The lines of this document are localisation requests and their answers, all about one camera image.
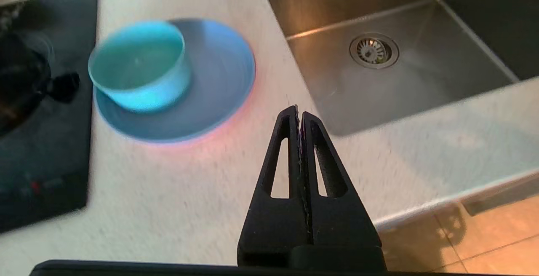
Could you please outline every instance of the black pot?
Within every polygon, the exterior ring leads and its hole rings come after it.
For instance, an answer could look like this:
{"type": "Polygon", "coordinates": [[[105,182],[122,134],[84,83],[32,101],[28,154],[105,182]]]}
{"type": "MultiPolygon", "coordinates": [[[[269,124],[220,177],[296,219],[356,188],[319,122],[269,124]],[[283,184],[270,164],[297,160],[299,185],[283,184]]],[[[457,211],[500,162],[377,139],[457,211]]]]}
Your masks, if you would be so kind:
{"type": "Polygon", "coordinates": [[[23,123],[49,95],[62,103],[79,88],[77,73],[51,77],[45,57],[29,49],[16,34],[0,38],[0,136],[23,123]]]}

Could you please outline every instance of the drain strainer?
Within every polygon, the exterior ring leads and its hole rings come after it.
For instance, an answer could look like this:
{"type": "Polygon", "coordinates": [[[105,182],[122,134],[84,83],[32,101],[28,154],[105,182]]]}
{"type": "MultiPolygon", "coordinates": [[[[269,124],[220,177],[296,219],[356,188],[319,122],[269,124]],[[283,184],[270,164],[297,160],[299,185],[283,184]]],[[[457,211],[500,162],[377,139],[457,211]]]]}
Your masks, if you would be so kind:
{"type": "Polygon", "coordinates": [[[359,64],[371,69],[382,69],[395,63],[399,57],[397,44],[382,34],[363,34],[350,44],[350,55],[359,64]]]}

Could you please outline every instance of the stainless steel sink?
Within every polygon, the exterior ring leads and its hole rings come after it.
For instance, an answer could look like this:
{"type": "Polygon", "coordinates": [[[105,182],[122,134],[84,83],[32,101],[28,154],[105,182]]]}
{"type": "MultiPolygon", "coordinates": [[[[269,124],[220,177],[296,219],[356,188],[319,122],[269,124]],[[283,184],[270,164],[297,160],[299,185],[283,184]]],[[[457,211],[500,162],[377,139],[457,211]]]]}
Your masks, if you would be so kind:
{"type": "MultiPolygon", "coordinates": [[[[496,34],[476,34],[443,0],[269,1],[332,134],[353,134],[520,80],[479,36],[496,34]],[[383,9],[365,13],[373,4],[383,9]],[[326,25],[310,28],[318,18],[326,25]],[[327,24],[331,18],[341,21],[327,24]]],[[[516,49],[537,53],[536,46],[524,47],[516,49]]]]}

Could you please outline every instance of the sink basin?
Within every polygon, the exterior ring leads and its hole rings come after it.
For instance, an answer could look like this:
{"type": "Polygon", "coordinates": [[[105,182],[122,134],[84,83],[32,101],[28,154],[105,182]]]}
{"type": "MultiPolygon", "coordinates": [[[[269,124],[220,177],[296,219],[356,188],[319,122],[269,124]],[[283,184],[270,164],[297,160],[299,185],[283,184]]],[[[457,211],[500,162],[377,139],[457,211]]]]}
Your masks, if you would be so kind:
{"type": "Polygon", "coordinates": [[[504,24],[505,13],[529,23],[537,15],[530,3],[269,1],[327,130],[337,136],[516,83],[522,71],[514,72],[505,61],[539,53],[536,41],[516,46],[516,37],[508,36],[539,36],[531,24],[504,24]],[[480,19],[482,13],[489,21],[480,19]]]}

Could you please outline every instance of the kitchen counter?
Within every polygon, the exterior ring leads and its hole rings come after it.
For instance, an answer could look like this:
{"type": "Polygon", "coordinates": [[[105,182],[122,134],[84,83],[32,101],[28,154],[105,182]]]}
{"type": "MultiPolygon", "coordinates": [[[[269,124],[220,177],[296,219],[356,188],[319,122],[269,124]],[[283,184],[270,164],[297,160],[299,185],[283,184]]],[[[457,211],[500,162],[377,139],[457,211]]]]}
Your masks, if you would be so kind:
{"type": "MultiPolygon", "coordinates": [[[[94,111],[87,208],[0,235],[0,275],[48,259],[235,264],[275,117],[289,105],[317,112],[267,0],[100,0],[98,40],[178,17],[248,40],[257,76],[246,104],[208,136],[167,146],[125,138],[94,111]]],[[[535,78],[333,142],[371,218],[389,226],[535,173],[537,90],[535,78]]]]}

